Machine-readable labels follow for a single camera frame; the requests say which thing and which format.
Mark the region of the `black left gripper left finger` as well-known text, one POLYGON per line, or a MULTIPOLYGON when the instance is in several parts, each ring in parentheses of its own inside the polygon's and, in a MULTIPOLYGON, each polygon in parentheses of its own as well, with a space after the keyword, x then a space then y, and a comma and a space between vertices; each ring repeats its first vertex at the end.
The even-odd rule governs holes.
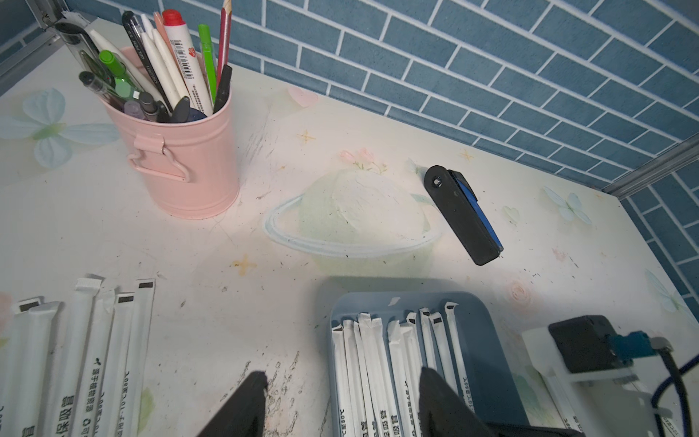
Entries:
POLYGON ((267 387, 268 378, 263 371, 250 373, 198 436, 262 436, 267 387))

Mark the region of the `white straw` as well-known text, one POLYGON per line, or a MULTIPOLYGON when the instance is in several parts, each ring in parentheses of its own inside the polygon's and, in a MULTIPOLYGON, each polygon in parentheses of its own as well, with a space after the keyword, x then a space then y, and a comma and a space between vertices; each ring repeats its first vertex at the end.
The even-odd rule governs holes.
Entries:
POLYGON ((337 325, 331 329, 331 340, 340 411, 340 431, 342 436, 355 436, 354 411, 351 402, 344 334, 341 325, 337 325))
POLYGON ((355 436, 364 436, 367 431, 367 424, 362 396, 362 383, 360 382, 358 348, 353 325, 354 322, 349 319, 342 322, 343 340, 348 375, 349 399, 351 400, 351 419, 355 436))

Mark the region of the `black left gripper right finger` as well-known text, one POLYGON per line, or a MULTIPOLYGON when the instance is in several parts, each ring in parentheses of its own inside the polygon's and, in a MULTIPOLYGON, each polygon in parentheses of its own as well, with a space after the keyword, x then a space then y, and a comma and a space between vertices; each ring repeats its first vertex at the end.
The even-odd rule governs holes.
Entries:
POLYGON ((437 371, 423 367, 419 382, 423 436, 480 436, 481 423, 437 371))

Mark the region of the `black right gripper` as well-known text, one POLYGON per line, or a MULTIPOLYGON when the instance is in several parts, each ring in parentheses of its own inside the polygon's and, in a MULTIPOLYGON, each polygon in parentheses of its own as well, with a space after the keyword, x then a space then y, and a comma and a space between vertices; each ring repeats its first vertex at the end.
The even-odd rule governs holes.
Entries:
POLYGON ((542 376, 564 424, 572 430, 490 422, 487 427, 496 436, 657 436, 657 414, 667 436, 683 434, 672 411, 651 406, 652 394, 633 366, 571 373, 546 328, 526 331, 522 338, 534 369, 542 376))

